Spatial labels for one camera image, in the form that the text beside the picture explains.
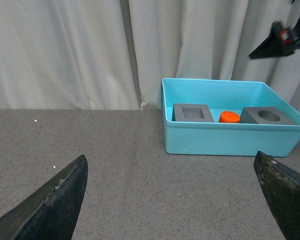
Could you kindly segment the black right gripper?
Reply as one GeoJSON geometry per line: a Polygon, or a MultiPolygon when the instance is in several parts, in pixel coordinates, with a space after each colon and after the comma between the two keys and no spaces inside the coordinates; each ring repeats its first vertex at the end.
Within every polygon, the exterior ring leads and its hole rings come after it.
{"type": "Polygon", "coordinates": [[[287,57],[300,49],[300,16],[293,28],[284,28],[280,21],[271,25],[269,36],[249,54],[250,59],[287,57]]]}

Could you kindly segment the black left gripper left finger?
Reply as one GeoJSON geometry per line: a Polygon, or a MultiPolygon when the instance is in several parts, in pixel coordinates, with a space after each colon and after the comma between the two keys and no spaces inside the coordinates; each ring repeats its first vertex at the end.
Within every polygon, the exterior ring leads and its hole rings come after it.
{"type": "Polygon", "coordinates": [[[0,217],[0,240],[70,240],[81,211],[88,162],[80,155],[0,217]]]}

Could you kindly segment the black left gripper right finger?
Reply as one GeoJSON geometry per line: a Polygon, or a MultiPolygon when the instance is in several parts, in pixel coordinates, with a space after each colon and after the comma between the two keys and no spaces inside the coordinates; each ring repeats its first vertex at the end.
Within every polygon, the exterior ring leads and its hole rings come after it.
{"type": "Polygon", "coordinates": [[[258,151],[254,171],[267,205],[287,240],[300,240],[300,173],[258,151]]]}

